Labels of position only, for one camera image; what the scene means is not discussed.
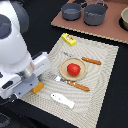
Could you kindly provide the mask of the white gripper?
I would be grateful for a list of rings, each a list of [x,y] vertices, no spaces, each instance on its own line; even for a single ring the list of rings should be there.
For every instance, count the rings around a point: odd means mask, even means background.
[[[38,85],[38,77],[50,67],[50,61],[46,52],[38,54],[30,65],[22,72],[7,73],[0,66],[0,96],[3,99],[15,94],[22,97],[32,88]]]

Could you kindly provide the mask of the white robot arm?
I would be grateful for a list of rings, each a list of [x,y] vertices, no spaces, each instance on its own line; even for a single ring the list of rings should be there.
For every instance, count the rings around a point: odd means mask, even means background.
[[[16,1],[0,1],[0,96],[22,97],[38,85],[38,76],[50,67],[46,52],[35,59],[27,50],[22,33],[28,30],[29,17]]]

